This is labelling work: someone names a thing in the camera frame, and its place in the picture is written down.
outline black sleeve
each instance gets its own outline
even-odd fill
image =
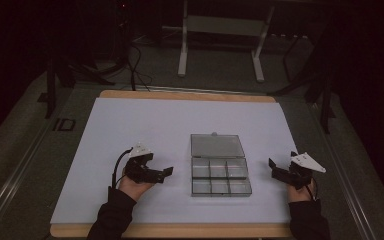
[[[320,200],[289,203],[290,229],[298,240],[329,240],[329,223],[321,215]]]
[[[132,221],[136,201],[124,192],[108,188],[108,202],[98,212],[98,219],[92,225],[87,239],[117,239],[126,231]]]

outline person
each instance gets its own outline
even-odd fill
[[[132,221],[132,211],[136,202],[154,184],[136,183],[124,176],[118,189],[108,188],[108,202],[98,212],[87,239],[120,239]],[[314,189],[314,181],[309,185]],[[290,230],[298,240],[329,240],[330,231],[326,218],[321,215],[320,200],[312,199],[312,194],[304,187],[296,190],[287,185]]]

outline hand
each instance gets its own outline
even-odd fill
[[[311,194],[314,195],[314,180],[311,179],[311,183],[308,185],[308,188],[311,191]],[[289,202],[301,202],[301,201],[311,201],[311,196],[306,187],[302,187],[299,190],[296,190],[294,186],[287,185],[288,189],[288,199]]]
[[[118,185],[118,190],[124,192],[137,202],[140,196],[154,185],[154,183],[136,183],[128,176],[124,176],[120,181],[120,185]]]

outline open box lid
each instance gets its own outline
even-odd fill
[[[238,135],[191,134],[192,157],[244,158]]]

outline transparent compartment box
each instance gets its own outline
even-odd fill
[[[192,196],[248,197],[252,193],[237,135],[192,134]]]

